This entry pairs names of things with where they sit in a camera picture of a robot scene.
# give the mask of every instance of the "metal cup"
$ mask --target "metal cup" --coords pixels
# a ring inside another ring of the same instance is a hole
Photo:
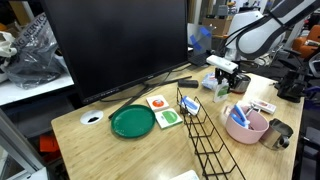
[[[238,74],[235,78],[234,85],[231,87],[231,92],[245,93],[251,82],[251,78],[244,74]]]
[[[260,138],[260,142],[273,150],[282,150],[289,146],[289,138],[293,130],[287,124],[279,119],[273,119],[269,122],[268,130]]]

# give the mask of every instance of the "white shelf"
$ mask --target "white shelf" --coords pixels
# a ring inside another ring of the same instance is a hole
[[[54,81],[28,90],[17,87],[10,81],[6,81],[0,84],[0,106],[71,86],[73,84],[73,80],[69,74],[63,74]]]

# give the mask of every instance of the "orange object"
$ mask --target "orange object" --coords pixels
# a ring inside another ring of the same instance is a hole
[[[40,152],[55,152],[59,150],[57,139],[54,136],[40,136]]]
[[[164,105],[164,102],[161,99],[157,99],[152,102],[152,105],[154,107],[162,107]]]
[[[315,46],[305,45],[307,40],[320,42],[320,25],[314,25],[307,37],[297,37],[293,40],[292,50],[300,52],[301,58],[308,57],[317,49]]]
[[[7,26],[5,26],[4,24],[0,23],[0,31],[5,31],[7,30]]]

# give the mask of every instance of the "plastic bag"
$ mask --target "plastic bag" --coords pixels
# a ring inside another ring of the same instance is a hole
[[[44,13],[38,15],[13,43],[18,53],[6,68],[8,79],[30,89],[58,78],[63,69],[54,58],[58,44]]]
[[[216,89],[218,80],[215,78],[214,72],[206,74],[206,76],[202,80],[202,85],[211,90]]]

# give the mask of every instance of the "sticker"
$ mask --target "sticker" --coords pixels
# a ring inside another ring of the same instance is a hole
[[[220,91],[218,91],[218,96],[223,96],[228,94],[228,88],[229,86],[223,86]]]
[[[172,111],[163,111],[162,115],[169,124],[172,124],[178,120],[178,115]]]
[[[201,50],[202,47],[200,46],[200,44],[197,42],[196,38],[194,37],[194,35],[190,36],[190,40],[192,42],[193,48],[197,49],[197,50]]]
[[[203,35],[211,38],[211,33],[205,27],[201,27],[200,31]]]
[[[157,99],[152,102],[152,105],[155,107],[162,107],[164,105],[164,102],[161,99]]]

